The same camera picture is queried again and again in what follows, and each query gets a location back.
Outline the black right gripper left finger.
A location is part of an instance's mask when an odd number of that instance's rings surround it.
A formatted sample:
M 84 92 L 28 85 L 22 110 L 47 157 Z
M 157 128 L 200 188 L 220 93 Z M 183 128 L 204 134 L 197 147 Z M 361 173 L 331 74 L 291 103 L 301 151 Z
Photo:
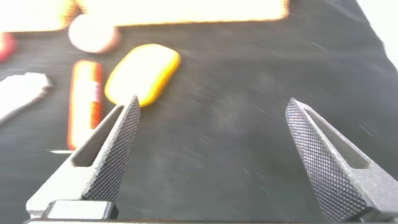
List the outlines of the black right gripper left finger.
M 27 213 L 38 218 L 56 200 L 115 201 L 140 112 L 136 95 L 116 105 L 83 145 L 28 199 Z

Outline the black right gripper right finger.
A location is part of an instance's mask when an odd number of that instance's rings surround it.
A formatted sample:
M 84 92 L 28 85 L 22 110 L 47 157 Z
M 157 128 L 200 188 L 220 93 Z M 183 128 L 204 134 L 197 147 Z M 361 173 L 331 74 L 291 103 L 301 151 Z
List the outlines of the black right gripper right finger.
M 391 175 L 308 105 L 291 98 L 285 120 L 329 222 L 397 222 Z

